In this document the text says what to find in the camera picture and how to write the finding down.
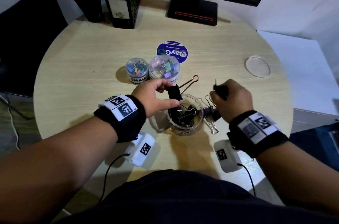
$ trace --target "floor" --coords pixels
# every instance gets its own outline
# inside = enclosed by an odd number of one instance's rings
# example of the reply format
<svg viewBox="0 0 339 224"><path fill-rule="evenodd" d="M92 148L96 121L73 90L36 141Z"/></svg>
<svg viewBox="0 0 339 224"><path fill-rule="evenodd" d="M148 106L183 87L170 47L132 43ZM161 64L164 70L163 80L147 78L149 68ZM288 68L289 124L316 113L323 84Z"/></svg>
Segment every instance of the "floor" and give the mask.
<svg viewBox="0 0 339 224"><path fill-rule="evenodd" d="M21 111L28 117L34 116L33 101L31 98L18 97L13 95L1 94L10 104ZM13 123L19 135L19 147L24 148L29 144L36 143L41 140L35 120L25 120L12 111ZM293 121L292 132L313 128L317 123L322 125L333 122L338 116L322 115L314 112L295 109L295 120ZM11 119L8 109L4 104L0 103L0 159L4 158L8 153L16 148L17 138L11 126ZM272 188L267 179L262 180L256 187L257 196L276 205L283 205L277 193ZM65 206L65 209L58 215L56 219L63 218L69 213L77 213L84 209L95 205L98 197L81 189L76 196Z"/></svg>

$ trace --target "wooden table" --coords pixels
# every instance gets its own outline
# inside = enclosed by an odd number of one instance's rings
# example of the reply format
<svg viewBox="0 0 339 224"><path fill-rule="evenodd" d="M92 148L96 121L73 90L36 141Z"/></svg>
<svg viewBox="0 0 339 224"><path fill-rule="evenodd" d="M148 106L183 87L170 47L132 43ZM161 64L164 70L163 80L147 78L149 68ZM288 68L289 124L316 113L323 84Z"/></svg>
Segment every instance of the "wooden table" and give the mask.
<svg viewBox="0 0 339 224"><path fill-rule="evenodd" d="M133 57L149 62L158 45L168 40L184 44L189 51L177 83L183 84L195 74L199 76L199 82L186 93L203 99L215 78L218 83L234 79L252 92L257 111L269 115L286 135L290 134L293 108L289 84L279 59L265 40L222 9L218 9L215 27L166 18L168 2L142 0L133 30L76 20L59 34L41 62L34 89L34 109L42 138L89 118L104 99L117 93L131 93L135 85L128 82L126 62ZM257 78L246 71L244 61L251 55L264 57L271 68L268 77ZM157 97L165 99L168 94L157 93ZM223 119L216 122L220 131L216 135L204 124L192 136L178 136L170 130L159 130L163 118L159 114L147 120L142 128L156 139L144 166L136 168L123 159L117 161L108 174L107 192L127 180L160 169L198 171L247 190L252 188L244 168L224 173L218 163L213 144L227 139L228 125ZM108 165L127 146L128 143L117 144L84 188L100 195ZM243 152L239 152L239 157L248 167L254 184L258 184L264 178L258 163Z"/></svg>

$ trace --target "dark clothing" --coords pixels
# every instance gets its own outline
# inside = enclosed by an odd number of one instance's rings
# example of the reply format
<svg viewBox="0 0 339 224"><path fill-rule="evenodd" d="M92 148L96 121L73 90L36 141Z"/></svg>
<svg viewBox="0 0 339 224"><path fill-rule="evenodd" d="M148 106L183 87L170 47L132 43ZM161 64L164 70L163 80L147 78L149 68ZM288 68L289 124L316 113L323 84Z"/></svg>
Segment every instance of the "dark clothing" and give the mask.
<svg viewBox="0 0 339 224"><path fill-rule="evenodd" d="M155 171L58 223L339 223L321 213L272 205L233 183L190 171Z"/></svg>

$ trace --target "hand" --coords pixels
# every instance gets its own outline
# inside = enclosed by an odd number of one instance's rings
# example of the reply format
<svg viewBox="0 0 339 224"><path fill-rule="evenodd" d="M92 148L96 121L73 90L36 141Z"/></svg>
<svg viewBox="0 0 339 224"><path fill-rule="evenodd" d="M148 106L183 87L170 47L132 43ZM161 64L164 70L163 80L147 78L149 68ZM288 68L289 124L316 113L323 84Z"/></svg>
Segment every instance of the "hand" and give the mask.
<svg viewBox="0 0 339 224"><path fill-rule="evenodd" d="M227 123L244 112L254 110L252 94L246 88L234 80L227 80L222 85L228 87L229 96L226 101L214 91L210 92L210 96Z"/></svg>
<svg viewBox="0 0 339 224"><path fill-rule="evenodd" d="M145 108L146 117L149 118L162 110L168 110L179 105L176 99L160 100L155 97L155 91L163 93L165 87L171 87L173 84L165 79L147 80L140 83L132 92Z"/></svg>

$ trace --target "open plastic jar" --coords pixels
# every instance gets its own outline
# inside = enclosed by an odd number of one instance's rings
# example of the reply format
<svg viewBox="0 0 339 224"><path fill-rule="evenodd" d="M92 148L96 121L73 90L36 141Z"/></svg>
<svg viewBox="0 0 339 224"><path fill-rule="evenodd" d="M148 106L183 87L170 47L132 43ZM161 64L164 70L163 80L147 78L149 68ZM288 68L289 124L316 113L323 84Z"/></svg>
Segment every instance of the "open plastic jar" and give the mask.
<svg viewBox="0 0 339 224"><path fill-rule="evenodd" d="M157 55L150 60L149 73L151 79L167 79L175 85L180 73L180 63L173 56Z"/></svg>
<svg viewBox="0 0 339 224"><path fill-rule="evenodd" d="M148 64L142 58L132 58L126 63L129 81L138 85L148 79Z"/></svg>
<svg viewBox="0 0 339 224"><path fill-rule="evenodd" d="M178 135L188 135L193 131L196 131L198 127L201 126L202 118L204 115L203 112L203 106L199 102L197 98L190 94L182 94L182 100L180 100L180 105L178 106L178 110L184 111L185 109L189 108L189 106L193 106L196 109L196 115L193 118L193 123L190 125L190 127L183 127L175 123L171 118L170 110L166 111L166 117L168 121L170 122L169 129Z"/></svg>

